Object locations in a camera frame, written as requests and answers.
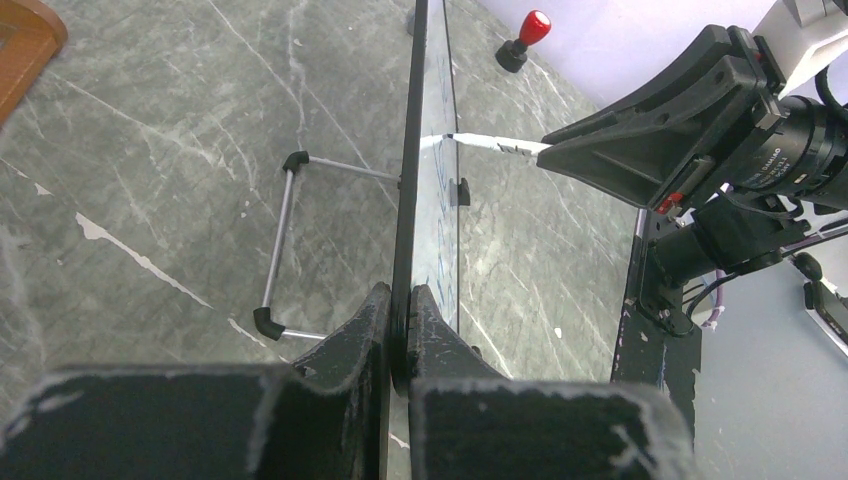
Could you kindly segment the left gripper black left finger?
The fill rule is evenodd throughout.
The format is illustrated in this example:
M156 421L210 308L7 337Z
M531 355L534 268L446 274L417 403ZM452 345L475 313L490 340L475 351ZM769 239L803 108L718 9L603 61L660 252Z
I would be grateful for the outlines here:
M290 363L77 365L1 434L5 479L382 479L391 291Z

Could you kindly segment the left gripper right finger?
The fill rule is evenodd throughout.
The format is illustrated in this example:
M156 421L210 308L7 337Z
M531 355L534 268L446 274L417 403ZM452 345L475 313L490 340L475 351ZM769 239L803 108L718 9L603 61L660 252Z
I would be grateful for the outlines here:
M692 479L692 437L656 388L519 381L410 295L409 433L416 479Z

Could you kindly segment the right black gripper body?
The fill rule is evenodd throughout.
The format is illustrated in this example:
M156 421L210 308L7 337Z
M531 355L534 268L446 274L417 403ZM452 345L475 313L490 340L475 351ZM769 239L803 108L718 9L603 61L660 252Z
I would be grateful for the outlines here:
M823 210L847 207L847 123L783 85L761 37L707 26L670 67L662 96L662 210L727 184Z

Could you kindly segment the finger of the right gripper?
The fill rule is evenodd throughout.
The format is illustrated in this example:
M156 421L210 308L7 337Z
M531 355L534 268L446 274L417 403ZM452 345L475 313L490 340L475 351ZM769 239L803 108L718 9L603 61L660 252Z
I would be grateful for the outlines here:
M736 56L734 72L736 121L733 125L768 83L757 60ZM536 164L630 205L655 209L680 184L688 162L696 156L714 155L721 143L729 139L731 127L718 141L692 149L564 149L551 145L539 154Z
M736 55L725 27L709 25L646 84L602 110L546 134L564 149L692 149L736 121Z

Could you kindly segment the white blue marker pen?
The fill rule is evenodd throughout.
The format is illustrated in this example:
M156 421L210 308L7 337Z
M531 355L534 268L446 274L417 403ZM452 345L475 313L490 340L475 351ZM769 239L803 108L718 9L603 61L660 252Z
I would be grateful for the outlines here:
M550 144L541 142L476 133L449 133L445 134L444 137L465 146L533 158L551 147Z

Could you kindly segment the white whiteboard black frame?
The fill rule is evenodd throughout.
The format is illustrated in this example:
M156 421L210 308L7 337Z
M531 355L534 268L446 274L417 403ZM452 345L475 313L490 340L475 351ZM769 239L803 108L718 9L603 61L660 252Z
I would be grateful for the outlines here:
M460 175L454 74L443 1L418 1L404 131L389 344L395 390L406 395L412 292L425 285L442 319L458 326Z

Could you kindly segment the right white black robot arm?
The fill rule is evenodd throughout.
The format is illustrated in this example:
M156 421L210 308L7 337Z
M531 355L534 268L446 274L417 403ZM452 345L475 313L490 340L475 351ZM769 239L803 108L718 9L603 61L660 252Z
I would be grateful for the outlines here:
M756 271L806 238L804 203L847 207L846 111L779 97L784 84L764 38L709 25L641 88L547 134L537 164L637 208L691 213L652 246L670 283Z

